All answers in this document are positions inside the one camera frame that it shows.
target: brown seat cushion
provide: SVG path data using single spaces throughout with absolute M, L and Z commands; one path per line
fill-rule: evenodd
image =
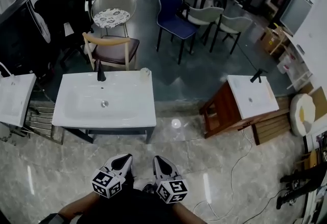
M 105 39 L 123 38 L 120 36 L 106 36 Z M 134 57 L 139 45 L 139 40 L 132 39 L 128 43 L 129 61 Z M 123 64 L 125 65 L 125 44 L 118 44 L 114 46 L 97 45 L 92 53 L 93 59 L 100 61 Z

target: round chair back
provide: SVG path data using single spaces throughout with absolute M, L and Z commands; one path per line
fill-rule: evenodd
M 136 0 L 95 0 L 92 8 L 91 15 L 92 18 L 102 11 L 107 9 L 120 9 L 129 13 L 130 19 L 136 9 Z

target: black office chair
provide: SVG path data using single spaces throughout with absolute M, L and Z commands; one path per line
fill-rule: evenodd
M 34 8 L 48 25 L 51 42 L 54 46 L 63 51 L 68 49 L 60 60 L 61 67 L 66 68 L 64 61 L 75 50 L 78 50 L 85 61 L 89 63 L 89 59 L 81 49 L 81 46 L 84 45 L 82 33 L 91 30 L 90 18 L 85 11 L 85 0 L 38 0 Z M 65 36 L 65 23 L 71 25 L 73 34 Z

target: blue chair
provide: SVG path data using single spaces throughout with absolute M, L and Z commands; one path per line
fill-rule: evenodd
M 191 23 L 176 15 L 179 8 L 183 4 L 183 0 L 159 0 L 159 2 L 160 11 L 157 16 L 157 24 L 160 26 L 160 31 L 158 37 L 157 51 L 159 51 L 162 30 L 165 29 L 167 32 L 172 34 L 172 39 L 174 35 L 182 39 L 178 58 L 178 64 L 180 64 L 184 48 L 184 42 L 186 39 L 193 35 L 190 47 L 191 52 L 197 28 Z

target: round white object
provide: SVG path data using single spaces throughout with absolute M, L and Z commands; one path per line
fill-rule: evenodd
M 298 137 L 305 136 L 315 121 L 316 107 L 312 97 L 307 94 L 298 94 L 292 99 L 290 119 L 293 133 Z

